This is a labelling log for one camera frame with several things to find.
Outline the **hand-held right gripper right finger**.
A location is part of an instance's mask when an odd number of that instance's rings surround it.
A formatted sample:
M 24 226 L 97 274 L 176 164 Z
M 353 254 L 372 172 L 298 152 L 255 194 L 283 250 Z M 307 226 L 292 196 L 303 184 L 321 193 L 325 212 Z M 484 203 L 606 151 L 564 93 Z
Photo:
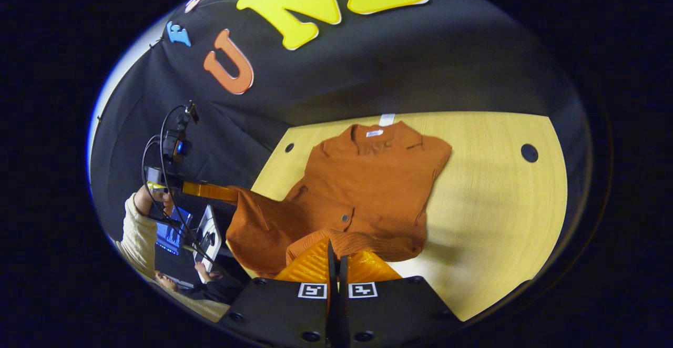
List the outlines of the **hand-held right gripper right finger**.
M 341 257 L 339 281 L 341 347 L 426 347 L 461 329 L 424 277 L 403 277 L 371 251 Z

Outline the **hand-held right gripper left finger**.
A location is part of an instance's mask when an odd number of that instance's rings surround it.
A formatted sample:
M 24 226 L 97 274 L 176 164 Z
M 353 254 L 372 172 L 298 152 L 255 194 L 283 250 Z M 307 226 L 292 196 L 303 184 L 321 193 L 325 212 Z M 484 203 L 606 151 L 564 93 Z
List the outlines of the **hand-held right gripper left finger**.
M 337 300 L 332 243 L 320 240 L 274 278 L 255 277 L 218 326 L 257 347 L 330 347 Z

